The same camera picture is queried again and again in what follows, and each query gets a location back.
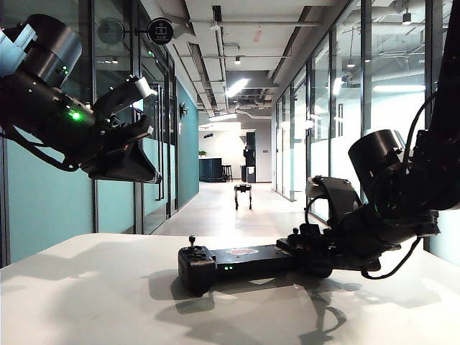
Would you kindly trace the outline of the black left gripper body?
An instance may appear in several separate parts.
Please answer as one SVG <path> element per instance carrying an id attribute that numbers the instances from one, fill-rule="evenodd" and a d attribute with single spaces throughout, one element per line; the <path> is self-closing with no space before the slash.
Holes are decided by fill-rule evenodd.
<path id="1" fill-rule="evenodd" d="M 122 125 L 116 114 L 104 120 L 95 115 L 95 104 L 85 104 L 62 91 L 46 91 L 39 95 L 39 139 L 64 155 L 63 161 L 39 151 L 39 158 L 54 167 L 89 167 L 124 150 L 109 146 L 110 131 Z"/>

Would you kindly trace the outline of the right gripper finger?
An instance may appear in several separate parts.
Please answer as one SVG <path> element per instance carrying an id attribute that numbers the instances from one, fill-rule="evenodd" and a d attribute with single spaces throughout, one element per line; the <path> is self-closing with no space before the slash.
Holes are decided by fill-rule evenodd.
<path id="1" fill-rule="evenodd" d="M 334 240 L 322 234 L 318 224 L 301 224 L 287 238 L 290 252 L 327 252 L 337 248 Z"/>
<path id="2" fill-rule="evenodd" d="M 311 205 L 318 199 L 328 201 L 327 224 L 332 229 L 337 227 L 346 214 L 357 210 L 362 202 L 347 179 L 325 177 L 317 175 L 309 177 L 306 185 L 308 204 L 305 213 L 308 213 Z"/>

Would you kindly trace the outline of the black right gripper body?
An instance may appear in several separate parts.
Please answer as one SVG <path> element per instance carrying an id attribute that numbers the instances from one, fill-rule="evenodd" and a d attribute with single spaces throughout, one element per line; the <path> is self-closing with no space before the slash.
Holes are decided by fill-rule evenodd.
<path id="1" fill-rule="evenodd" d="M 326 232 L 335 249 L 332 267 L 338 270 L 379 270 L 379 258 L 386 251 L 399 250 L 400 244 L 413 237 L 440 233 L 437 211 L 427 211 L 398 224 L 389 224 L 373 210 L 356 210 L 342 220 L 329 220 Z"/>

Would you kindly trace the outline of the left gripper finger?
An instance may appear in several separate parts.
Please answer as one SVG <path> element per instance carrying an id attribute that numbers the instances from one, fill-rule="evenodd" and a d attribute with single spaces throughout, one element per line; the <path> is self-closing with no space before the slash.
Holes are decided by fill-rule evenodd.
<path id="1" fill-rule="evenodd" d="M 113 128 L 108 137 L 109 146 L 125 146 L 153 133 L 151 118 L 142 115 L 140 119 L 132 124 L 122 124 Z"/>
<path id="2" fill-rule="evenodd" d="M 145 77 L 132 77 L 95 102 L 95 115 L 104 120 L 150 95 L 150 86 Z"/>

